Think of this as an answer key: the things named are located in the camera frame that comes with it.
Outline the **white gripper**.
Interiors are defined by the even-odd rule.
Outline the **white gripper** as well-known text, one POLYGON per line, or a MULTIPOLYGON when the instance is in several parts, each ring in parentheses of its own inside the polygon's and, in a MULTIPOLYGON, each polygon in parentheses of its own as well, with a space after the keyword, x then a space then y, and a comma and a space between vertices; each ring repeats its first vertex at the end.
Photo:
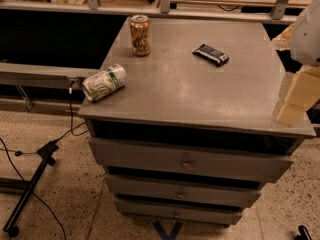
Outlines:
POLYGON ((320 99, 320 0, 312 0, 295 23, 272 39, 271 46, 290 49, 293 60, 306 64, 293 75, 276 117, 280 124, 293 126, 320 99))

